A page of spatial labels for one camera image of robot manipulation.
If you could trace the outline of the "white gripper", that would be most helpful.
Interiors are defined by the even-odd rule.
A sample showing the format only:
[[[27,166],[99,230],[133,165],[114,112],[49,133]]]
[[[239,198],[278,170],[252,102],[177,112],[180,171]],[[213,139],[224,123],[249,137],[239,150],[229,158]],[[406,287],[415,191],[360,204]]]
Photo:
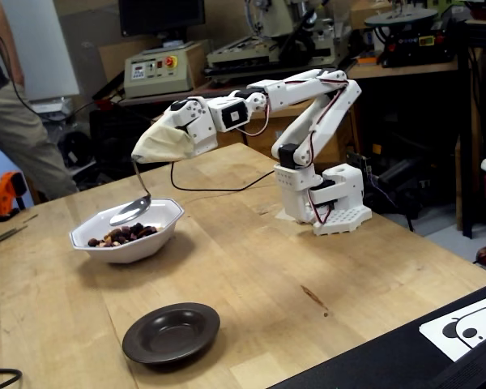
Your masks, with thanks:
[[[177,128],[188,135],[191,150],[186,153],[187,156],[198,156],[218,146],[207,102],[200,96],[176,100],[158,120],[159,125]]]

